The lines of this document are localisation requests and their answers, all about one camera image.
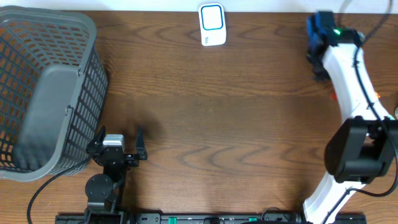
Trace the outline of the orange white small packet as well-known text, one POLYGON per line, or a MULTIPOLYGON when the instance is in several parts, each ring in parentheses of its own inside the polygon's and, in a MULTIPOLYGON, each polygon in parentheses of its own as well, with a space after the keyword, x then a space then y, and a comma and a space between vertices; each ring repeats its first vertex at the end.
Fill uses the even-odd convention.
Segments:
POLYGON ((376 91, 375 91, 375 96, 376 96, 378 99, 380 99, 380 97, 381 97, 380 94, 379 94, 378 92, 376 92, 376 91))

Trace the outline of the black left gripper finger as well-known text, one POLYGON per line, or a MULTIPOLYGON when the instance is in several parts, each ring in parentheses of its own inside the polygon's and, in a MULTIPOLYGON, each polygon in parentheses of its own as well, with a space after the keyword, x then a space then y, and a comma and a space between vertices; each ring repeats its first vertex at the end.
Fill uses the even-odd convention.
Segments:
POLYGON ((106 135, 106 127, 102 126, 101 129, 98 131, 98 133, 95 136, 95 146, 99 146, 103 144, 103 140, 106 135))
POLYGON ((147 160, 147 151, 144 143, 143 130, 139 127, 136 138, 136 151, 140 160, 147 160))

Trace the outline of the red brown candy bar wrapper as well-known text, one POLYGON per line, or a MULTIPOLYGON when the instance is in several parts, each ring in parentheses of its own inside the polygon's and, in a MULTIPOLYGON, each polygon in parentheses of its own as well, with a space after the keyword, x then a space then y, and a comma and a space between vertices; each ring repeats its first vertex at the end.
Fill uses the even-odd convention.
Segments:
POLYGON ((331 98, 332 100, 335 100, 335 101, 338 100, 338 99, 337 99, 337 95, 336 95, 335 92, 332 92, 332 93, 330 94, 330 98, 331 98))

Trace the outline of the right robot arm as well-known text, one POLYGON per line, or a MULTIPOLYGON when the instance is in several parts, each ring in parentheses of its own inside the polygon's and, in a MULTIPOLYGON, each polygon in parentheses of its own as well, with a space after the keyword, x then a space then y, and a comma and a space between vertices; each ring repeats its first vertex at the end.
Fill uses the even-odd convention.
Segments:
POLYGON ((325 148, 326 172, 303 203, 307 223, 336 223, 338 212, 365 185, 386 175, 397 157, 397 120, 379 101, 366 70, 366 38, 338 27, 334 13, 318 11, 307 19, 307 58, 319 80, 331 80, 341 126, 325 148))

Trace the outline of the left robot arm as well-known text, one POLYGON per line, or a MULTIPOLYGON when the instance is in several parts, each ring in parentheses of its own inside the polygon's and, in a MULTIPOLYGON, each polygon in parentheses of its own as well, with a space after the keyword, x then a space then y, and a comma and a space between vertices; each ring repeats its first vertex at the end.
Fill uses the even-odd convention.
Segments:
POLYGON ((122 134, 106 134, 102 127, 87 146, 87 153, 103 168, 103 172, 89 178, 85 185, 88 198, 83 224, 135 223, 133 214, 121 207, 127 172, 147 159, 142 129, 138 130, 136 153, 125 152, 122 134))

